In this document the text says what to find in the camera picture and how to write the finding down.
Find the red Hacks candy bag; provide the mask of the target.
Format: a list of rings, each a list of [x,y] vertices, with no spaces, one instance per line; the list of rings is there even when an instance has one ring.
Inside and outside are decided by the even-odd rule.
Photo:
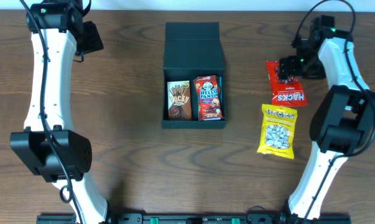
[[[308,105],[303,86],[297,78],[292,77],[287,80],[281,80],[279,78],[281,70],[278,61],[267,61],[266,67],[271,84],[271,102],[273,105],[286,107]]]

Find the yellow Hacks candy bag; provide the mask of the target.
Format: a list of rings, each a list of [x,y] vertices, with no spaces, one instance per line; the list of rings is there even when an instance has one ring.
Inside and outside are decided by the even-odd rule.
[[[257,153],[294,159],[293,139],[297,110],[268,104],[263,104],[261,109],[263,119]]]

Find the dark green gift box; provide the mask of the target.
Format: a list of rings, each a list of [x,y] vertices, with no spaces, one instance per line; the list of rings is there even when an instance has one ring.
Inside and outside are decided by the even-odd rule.
[[[200,121],[198,95],[194,85],[197,77],[215,75],[220,87],[220,110],[226,112],[225,58],[217,22],[167,22],[164,47],[164,96],[162,127],[164,129],[223,129],[226,118]],[[192,119],[169,118],[170,91],[168,82],[189,81]]]

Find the brown Pocky box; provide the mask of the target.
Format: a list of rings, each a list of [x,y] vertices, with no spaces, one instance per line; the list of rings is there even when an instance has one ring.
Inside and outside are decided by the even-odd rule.
[[[168,117],[171,120],[191,120],[192,104],[190,82],[177,81],[167,83]]]

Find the red Hello Panda box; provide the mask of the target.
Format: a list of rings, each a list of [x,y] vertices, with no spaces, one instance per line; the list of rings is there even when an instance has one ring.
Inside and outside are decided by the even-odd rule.
[[[221,109],[221,88],[216,75],[200,76],[194,79],[198,95],[198,120],[211,121],[224,119]]]

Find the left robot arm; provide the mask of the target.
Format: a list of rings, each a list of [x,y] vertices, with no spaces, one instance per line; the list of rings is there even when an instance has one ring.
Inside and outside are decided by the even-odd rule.
[[[72,65],[103,49],[90,11],[82,0],[52,0],[25,5],[34,50],[29,111],[21,132],[10,136],[11,149],[25,166],[55,186],[73,214],[41,216],[47,223],[110,223],[107,200],[92,175],[90,141],[74,130],[70,93]]]

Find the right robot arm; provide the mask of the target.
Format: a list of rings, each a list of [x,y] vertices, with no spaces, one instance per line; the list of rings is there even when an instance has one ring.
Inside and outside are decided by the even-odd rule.
[[[309,37],[297,34],[292,47],[297,53],[280,60],[279,78],[326,79],[329,90],[310,123],[309,161],[278,222],[349,223],[320,209],[340,167],[374,139],[375,92],[359,72],[351,32],[337,29],[334,17],[314,18]]]

